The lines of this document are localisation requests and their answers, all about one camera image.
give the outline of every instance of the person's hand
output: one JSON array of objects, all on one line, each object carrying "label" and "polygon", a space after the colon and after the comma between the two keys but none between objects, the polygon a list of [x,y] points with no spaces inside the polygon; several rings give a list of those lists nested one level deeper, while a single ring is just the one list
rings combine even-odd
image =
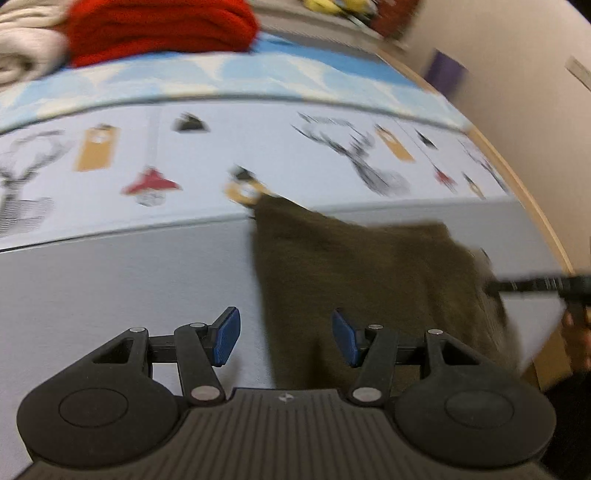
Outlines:
[{"label": "person's hand", "polygon": [[591,370],[591,325],[579,326],[573,323],[569,312],[562,317],[562,337],[573,372]]}]

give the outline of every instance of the light blue blanket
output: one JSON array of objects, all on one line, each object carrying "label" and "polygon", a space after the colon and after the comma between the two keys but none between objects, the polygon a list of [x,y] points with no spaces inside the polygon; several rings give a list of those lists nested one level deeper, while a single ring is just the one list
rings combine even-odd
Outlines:
[{"label": "light blue blanket", "polygon": [[0,93],[0,134],[34,122],[125,103],[264,98],[346,105],[465,130],[438,93],[345,73],[284,53],[141,56],[63,70]]}]

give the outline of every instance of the folded blanket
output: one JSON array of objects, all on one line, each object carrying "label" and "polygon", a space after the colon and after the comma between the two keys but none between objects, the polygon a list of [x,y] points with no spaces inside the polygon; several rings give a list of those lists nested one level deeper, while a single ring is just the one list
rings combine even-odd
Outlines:
[{"label": "folded blanket", "polygon": [[0,1],[0,31],[15,27],[52,27],[65,20],[74,0]]},{"label": "folded blanket", "polygon": [[150,51],[245,51],[257,31],[244,0],[80,0],[67,26],[77,67]]},{"label": "folded blanket", "polygon": [[43,28],[0,30],[0,91],[35,80],[63,64],[67,38]]}]

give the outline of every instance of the ridged black surface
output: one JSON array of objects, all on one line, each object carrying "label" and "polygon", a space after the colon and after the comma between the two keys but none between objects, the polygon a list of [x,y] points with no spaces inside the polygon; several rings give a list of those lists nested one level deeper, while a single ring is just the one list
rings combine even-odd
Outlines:
[{"label": "ridged black surface", "polygon": [[162,448],[136,462],[72,471],[42,462],[21,480],[548,480],[529,464],[474,472],[412,450],[380,410],[335,390],[237,390],[230,402],[192,410]]}]

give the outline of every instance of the red blanket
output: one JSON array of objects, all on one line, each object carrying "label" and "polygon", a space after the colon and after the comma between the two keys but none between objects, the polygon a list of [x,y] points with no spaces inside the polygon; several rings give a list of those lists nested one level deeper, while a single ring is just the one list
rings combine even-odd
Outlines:
[{"label": "red blanket", "polygon": [[245,0],[79,0],[66,33],[82,67],[151,51],[245,51],[257,31]]}]

